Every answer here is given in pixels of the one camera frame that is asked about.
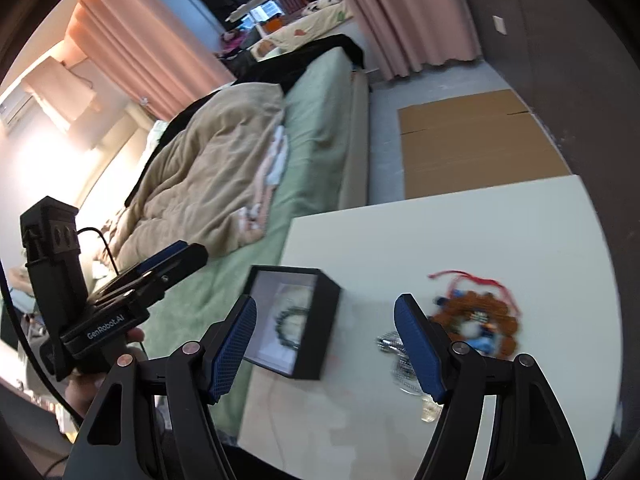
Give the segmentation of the person's left hand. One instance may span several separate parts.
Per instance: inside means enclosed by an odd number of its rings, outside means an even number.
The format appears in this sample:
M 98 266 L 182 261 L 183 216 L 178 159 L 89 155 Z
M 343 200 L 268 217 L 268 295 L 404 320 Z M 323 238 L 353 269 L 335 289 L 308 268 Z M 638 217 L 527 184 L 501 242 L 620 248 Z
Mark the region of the person's left hand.
M 144 331 L 139 327 L 133 328 L 127 335 L 127 351 L 139 361 L 146 360 L 146 353 L 143 349 L 144 338 Z M 77 414 L 82 417 L 86 416 L 105 377 L 104 373 L 70 376 L 64 396 L 67 403 Z

